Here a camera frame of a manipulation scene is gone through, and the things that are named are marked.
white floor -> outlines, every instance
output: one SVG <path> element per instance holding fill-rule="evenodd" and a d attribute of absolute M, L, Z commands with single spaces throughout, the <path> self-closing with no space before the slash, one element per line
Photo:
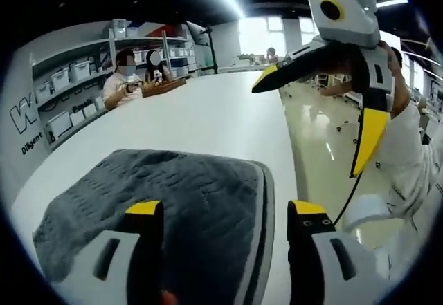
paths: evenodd
<path fill-rule="evenodd" d="M 310 84 L 293 83 L 280 89 L 291 136 L 299 200 L 322 205 L 334 220 L 345 204 L 354 179 L 349 179 L 357 124 L 337 131 L 345 121 L 356 123 L 359 110 L 343 98 L 326 98 Z M 365 193 L 387 193 L 389 182 L 370 163 L 360 180 L 355 196 Z M 366 247 L 380 246 L 399 229 L 401 221 L 367 223 L 355 230 L 355 236 Z"/>

yellow eye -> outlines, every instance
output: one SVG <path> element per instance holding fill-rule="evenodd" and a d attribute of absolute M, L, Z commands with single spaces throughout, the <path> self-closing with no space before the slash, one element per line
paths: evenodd
<path fill-rule="evenodd" d="M 339 21 L 345 18 L 345 11 L 336 0 L 321 0 L 320 8 L 323 14 L 331 20 Z"/>

table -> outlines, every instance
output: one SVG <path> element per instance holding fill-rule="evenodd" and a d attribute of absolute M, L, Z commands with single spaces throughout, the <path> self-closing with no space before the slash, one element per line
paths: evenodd
<path fill-rule="evenodd" d="M 297 199 L 291 141 L 278 90 L 252 94 L 261 72 L 188 80 L 166 94 L 110 111 L 54 151 L 29 178 L 10 211 L 36 263 L 32 232 L 47 205 L 117 149 L 170 149 L 264 163 L 275 182 L 275 236 L 263 304 L 288 304 L 287 203 Z"/>
<path fill-rule="evenodd" d="M 250 65 L 250 66 L 223 66 L 218 68 L 218 73 L 232 73 L 232 72 L 245 72 L 245 71 L 263 71 L 270 67 L 269 64 L 262 65 Z"/>

person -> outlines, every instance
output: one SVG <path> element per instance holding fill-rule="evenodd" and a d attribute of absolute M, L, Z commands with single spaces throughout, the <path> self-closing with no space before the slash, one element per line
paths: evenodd
<path fill-rule="evenodd" d="M 268 62 L 270 64 L 278 63 L 278 56 L 275 54 L 274 48 L 270 47 L 266 53 L 266 56 L 268 57 Z"/>
<path fill-rule="evenodd" d="M 384 41 L 380 42 L 388 54 L 388 68 L 395 81 L 395 96 L 390 120 L 376 153 L 381 170 L 388 175 L 392 184 L 387 202 L 390 211 L 397 215 L 412 216 L 420 207 L 428 192 L 436 184 L 443 163 L 443 127 L 438 127 L 429 145 L 422 145 L 419 134 L 419 111 L 410 102 L 409 90 L 401 74 L 401 64 L 396 52 Z M 343 64 L 331 74 L 351 73 L 349 64 Z M 350 82 L 323 89 L 322 95 L 347 93 L 352 89 Z"/>
<path fill-rule="evenodd" d="M 103 101 L 107 110 L 141 99 L 142 80 L 135 74 L 136 62 L 130 49 L 123 49 L 116 56 L 116 70 L 103 86 Z"/>
<path fill-rule="evenodd" d="M 150 50 L 146 54 L 146 64 L 145 81 L 148 84 L 155 86 L 161 82 L 170 82 L 172 80 L 169 69 L 161 63 L 159 52 Z"/>

gray cloth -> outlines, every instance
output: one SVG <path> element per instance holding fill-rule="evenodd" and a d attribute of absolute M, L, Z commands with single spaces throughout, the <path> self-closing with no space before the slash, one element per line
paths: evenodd
<path fill-rule="evenodd" d="M 232 304 L 251 250 L 259 177 L 240 160 L 115 151 L 47 207 L 34 233 L 44 274 L 62 281 L 74 256 L 128 207 L 162 200 L 164 289 L 181 304 Z"/>

